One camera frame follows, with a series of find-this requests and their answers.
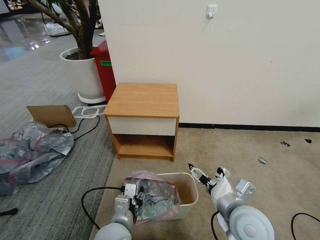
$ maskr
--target black baseboard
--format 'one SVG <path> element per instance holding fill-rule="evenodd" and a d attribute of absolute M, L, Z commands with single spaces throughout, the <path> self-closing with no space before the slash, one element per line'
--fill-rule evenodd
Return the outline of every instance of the black baseboard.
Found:
<path fill-rule="evenodd" d="M 233 124 L 205 124 L 205 123 L 179 123 L 179 127 L 205 128 L 205 129 L 259 130 L 259 131 L 320 132 L 320 127 L 233 125 Z"/>

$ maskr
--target plastic bag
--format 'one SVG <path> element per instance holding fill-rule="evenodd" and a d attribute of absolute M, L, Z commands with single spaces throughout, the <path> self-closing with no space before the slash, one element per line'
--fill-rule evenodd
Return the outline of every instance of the plastic bag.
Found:
<path fill-rule="evenodd" d="M 16 191 L 17 187 L 10 184 L 34 183 L 47 176 L 60 165 L 72 146 L 71 133 L 37 122 L 29 122 L 11 139 L 1 140 L 0 195 Z"/>
<path fill-rule="evenodd" d="M 145 193 L 142 206 L 135 209 L 135 224 L 166 220 L 178 214 L 180 198 L 174 184 L 145 170 L 131 172 L 126 183 L 136 184 L 137 193 Z"/>

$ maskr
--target white planter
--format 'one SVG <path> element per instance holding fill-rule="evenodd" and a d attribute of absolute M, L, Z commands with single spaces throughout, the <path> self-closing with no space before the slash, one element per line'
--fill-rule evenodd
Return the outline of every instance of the white planter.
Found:
<path fill-rule="evenodd" d="M 68 49 L 60 54 L 64 61 L 68 78 L 78 92 L 78 97 L 85 103 L 99 103 L 106 100 L 100 82 L 94 58 L 68 60 L 66 56 L 78 52 L 78 48 Z"/>

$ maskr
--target shiny floor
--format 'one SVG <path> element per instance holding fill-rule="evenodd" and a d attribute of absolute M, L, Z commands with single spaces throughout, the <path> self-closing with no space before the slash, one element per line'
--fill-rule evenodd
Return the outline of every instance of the shiny floor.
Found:
<path fill-rule="evenodd" d="M 39 16 L 24 14 L 0 19 L 0 64 L 28 51 L 36 51 L 54 40 L 55 37 L 46 34 L 43 20 Z"/>

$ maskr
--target plant pot base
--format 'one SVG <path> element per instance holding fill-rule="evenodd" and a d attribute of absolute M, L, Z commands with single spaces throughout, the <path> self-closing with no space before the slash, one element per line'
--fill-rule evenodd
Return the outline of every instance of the plant pot base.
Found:
<path fill-rule="evenodd" d="M 101 98 L 95 98 L 95 99 L 89 99 L 89 98 L 84 98 L 84 97 L 81 97 L 80 94 L 78 93 L 78 97 L 80 99 L 81 102 L 84 102 L 84 103 L 99 103 L 99 102 L 103 102 L 106 100 L 106 97 L 103 96 Z"/>

